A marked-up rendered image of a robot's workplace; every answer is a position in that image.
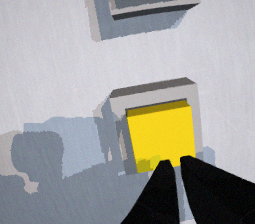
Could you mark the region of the green button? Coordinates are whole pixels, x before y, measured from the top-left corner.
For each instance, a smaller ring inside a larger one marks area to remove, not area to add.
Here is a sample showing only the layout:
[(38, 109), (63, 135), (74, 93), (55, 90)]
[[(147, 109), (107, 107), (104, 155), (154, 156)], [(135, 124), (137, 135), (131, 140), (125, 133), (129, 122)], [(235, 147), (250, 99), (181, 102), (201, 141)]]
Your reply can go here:
[(196, 7), (201, 0), (108, 0), (113, 21), (152, 13), (186, 11)]

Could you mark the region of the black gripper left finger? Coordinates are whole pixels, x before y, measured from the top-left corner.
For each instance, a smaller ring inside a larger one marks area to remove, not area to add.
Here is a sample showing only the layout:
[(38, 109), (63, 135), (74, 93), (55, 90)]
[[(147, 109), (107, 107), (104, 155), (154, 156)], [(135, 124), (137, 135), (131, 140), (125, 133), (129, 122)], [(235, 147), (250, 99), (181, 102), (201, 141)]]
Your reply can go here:
[(179, 224), (176, 173), (171, 159), (159, 161), (151, 178), (119, 224)]

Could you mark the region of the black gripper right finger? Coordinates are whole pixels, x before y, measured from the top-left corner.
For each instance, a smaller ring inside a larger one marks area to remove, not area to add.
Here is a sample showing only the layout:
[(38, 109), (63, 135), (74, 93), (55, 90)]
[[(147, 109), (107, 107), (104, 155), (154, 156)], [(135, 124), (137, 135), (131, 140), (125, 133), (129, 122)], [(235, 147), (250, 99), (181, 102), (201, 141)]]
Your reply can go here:
[(255, 224), (255, 183), (188, 154), (179, 158), (197, 224)]

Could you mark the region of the yellow button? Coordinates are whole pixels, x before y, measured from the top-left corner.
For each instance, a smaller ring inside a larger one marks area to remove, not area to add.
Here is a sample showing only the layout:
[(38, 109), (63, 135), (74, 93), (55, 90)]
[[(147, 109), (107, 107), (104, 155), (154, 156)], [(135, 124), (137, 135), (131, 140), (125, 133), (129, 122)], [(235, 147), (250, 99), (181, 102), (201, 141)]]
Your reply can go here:
[(188, 154), (203, 161), (197, 83), (187, 77), (113, 89), (114, 124), (126, 174), (154, 171)]

